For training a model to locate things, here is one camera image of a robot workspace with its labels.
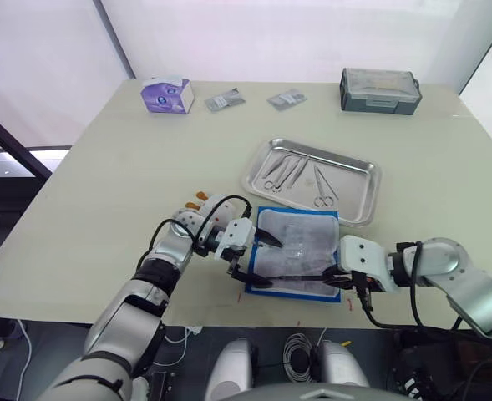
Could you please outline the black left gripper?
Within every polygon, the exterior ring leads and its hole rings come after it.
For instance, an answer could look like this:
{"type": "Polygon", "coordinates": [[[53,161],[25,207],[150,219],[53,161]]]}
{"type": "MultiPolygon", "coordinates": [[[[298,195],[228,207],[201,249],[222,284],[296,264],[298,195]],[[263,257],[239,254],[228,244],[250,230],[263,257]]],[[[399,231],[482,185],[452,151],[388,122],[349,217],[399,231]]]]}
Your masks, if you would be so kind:
{"type": "Polygon", "coordinates": [[[239,266],[239,260],[244,256],[248,248],[251,248],[254,241],[266,244],[268,246],[282,246],[282,243],[275,238],[271,233],[256,228],[255,234],[230,234],[228,236],[228,244],[226,250],[231,255],[230,263],[227,271],[230,272],[232,278],[245,283],[246,285],[270,288],[272,281],[266,277],[262,277],[255,273],[242,272],[239,266]]]}

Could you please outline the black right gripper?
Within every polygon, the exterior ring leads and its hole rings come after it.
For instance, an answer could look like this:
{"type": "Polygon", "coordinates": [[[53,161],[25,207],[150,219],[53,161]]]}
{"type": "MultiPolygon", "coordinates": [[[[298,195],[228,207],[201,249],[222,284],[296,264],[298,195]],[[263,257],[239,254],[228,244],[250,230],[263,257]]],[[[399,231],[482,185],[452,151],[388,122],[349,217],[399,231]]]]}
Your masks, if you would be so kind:
{"type": "Polygon", "coordinates": [[[382,291],[380,283],[363,272],[351,271],[349,277],[349,273],[339,267],[329,266],[322,271],[322,277],[325,279],[322,281],[324,284],[340,289],[355,289],[358,295],[382,291]]]}

